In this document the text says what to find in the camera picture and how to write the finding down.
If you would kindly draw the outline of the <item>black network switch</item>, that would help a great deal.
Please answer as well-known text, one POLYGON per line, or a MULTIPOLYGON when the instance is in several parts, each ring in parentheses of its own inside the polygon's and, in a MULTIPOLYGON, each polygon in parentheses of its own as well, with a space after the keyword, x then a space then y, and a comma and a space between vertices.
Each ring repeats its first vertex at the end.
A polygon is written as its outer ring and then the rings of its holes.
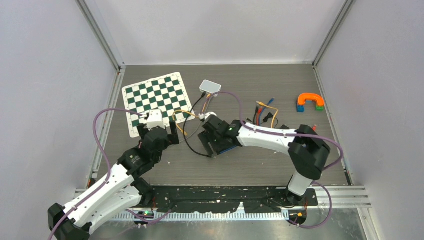
POLYGON ((214 145, 213 145, 213 149, 217 155, 226 153, 236 147, 238 146, 231 141, 220 141, 220 142, 216 141, 214 142, 214 145))

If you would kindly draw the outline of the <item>white router box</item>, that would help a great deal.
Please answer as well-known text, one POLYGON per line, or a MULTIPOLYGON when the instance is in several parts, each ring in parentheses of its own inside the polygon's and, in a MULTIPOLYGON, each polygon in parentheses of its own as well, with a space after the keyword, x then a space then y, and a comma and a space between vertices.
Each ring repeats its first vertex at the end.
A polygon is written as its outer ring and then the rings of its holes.
POLYGON ((213 97, 217 97, 218 93, 221 91, 222 85, 212 82, 210 80, 203 80, 199 86, 199 90, 203 93, 211 94, 213 97))

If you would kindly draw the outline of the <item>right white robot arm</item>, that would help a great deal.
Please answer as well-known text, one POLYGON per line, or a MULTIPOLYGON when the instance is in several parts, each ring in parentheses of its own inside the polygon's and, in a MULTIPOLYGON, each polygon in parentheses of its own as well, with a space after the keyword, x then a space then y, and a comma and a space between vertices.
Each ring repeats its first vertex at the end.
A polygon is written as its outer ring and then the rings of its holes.
POLYGON ((208 155, 221 155, 236 147, 258 147, 286 154, 295 172, 283 193, 289 205, 299 205, 313 181, 323 173, 331 148, 313 129, 301 125, 298 129, 275 129, 256 126, 240 120, 227 123, 215 114, 200 117, 203 131, 198 138, 208 155))

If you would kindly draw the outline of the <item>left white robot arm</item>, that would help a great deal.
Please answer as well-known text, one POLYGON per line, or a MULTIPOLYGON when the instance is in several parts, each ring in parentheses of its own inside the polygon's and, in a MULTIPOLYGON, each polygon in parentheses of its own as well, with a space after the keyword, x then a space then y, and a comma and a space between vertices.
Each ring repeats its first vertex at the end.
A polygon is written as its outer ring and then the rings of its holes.
POLYGON ((48 211, 48 227, 58 240, 88 240, 104 223, 124 210, 148 207, 154 199, 153 188, 141 177, 161 161, 162 153, 179 144, 175 121, 171 132, 144 125, 139 144, 123 153, 107 175, 64 206, 55 203, 48 211))

